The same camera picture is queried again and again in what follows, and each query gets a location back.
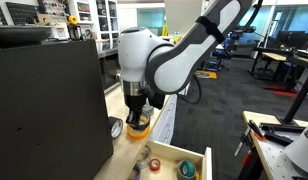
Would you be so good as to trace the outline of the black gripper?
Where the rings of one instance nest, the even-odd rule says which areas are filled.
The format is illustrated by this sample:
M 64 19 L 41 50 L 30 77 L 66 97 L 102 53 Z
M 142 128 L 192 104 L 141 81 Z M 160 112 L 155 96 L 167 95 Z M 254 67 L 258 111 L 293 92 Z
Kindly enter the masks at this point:
M 159 110 L 162 109 L 165 101 L 165 96 L 163 94 L 154 92 L 152 90 L 142 92 L 140 95 L 137 96 L 125 95 L 124 98 L 125 104 L 131 110 L 126 118 L 126 123 L 135 123 L 136 128 L 139 128 L 142 115 L 141 111 L 146 101 L 149 101 L 150 106 L 153 106 L 154 108 L 157 108 Z

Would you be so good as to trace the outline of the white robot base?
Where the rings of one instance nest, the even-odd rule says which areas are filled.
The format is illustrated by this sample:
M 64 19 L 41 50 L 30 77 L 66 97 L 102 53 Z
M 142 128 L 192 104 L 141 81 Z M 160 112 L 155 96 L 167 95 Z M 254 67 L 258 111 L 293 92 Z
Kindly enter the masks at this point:
M 285 148 L 285 152 L 296 166 L 308 173 L 308 126 Z

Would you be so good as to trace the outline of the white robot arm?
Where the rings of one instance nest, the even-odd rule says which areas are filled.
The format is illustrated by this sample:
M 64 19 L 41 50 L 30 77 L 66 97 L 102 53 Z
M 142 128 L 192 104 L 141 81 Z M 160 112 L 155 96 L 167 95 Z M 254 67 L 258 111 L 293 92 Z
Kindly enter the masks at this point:
M 167 95 L 177 94 L 195 78 L 195 71 L 226 35 L 236 29 L 250 7 L 259 10 L 263 0 L 215 0 L 188 32 L 170 43 L 145 27 L 121 32 L 118 60 L 124 100 L 129 108 L 126 123 L 136 130 L 145 104 L 161 109 Z

